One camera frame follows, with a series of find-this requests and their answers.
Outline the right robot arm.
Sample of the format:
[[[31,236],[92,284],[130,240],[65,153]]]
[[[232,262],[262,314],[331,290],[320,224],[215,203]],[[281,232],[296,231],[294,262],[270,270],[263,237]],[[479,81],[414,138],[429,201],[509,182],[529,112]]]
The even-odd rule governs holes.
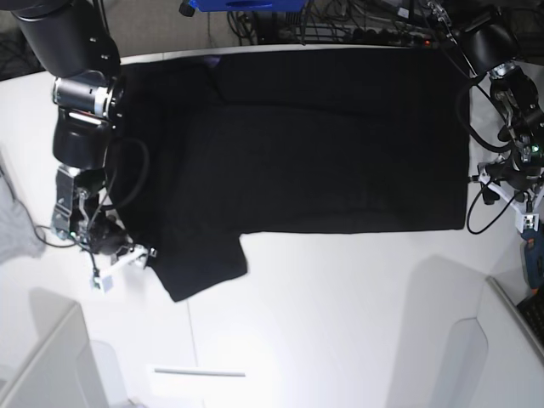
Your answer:
[[[132,263],[145,267],[156,249],[136,242],[113,215],[143,189],[150,153],[142,141],[116,133],[125,83],[103,3],[3,1],[1,9],[16,18],[37,60],[54,76],[53,154],[60,165],[52,231],[91,258],[110,256],[109,272]],[[108,156],[125,143],[140,149],[142,164],[127,196],[109,204],[118,171],[107,171]]]

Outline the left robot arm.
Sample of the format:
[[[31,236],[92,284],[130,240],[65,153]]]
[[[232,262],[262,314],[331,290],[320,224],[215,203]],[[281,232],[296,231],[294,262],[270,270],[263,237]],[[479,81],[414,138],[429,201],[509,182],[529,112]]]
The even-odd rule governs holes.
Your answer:
[[[543,197],[543,109],[535,83],[517,62],[516,37],[493,6],[471,13],[464,21],[454,19],[439,1],[425,2],[424,10],[466,62],[462,74],[468,83],[457,99],[488,79],[485,97],[502,120],[498,144],[486,141],[470,122],[462,122],[473,140],[500,160],[479,166],[484,202],[502,198],[521,214],[533,213]]]

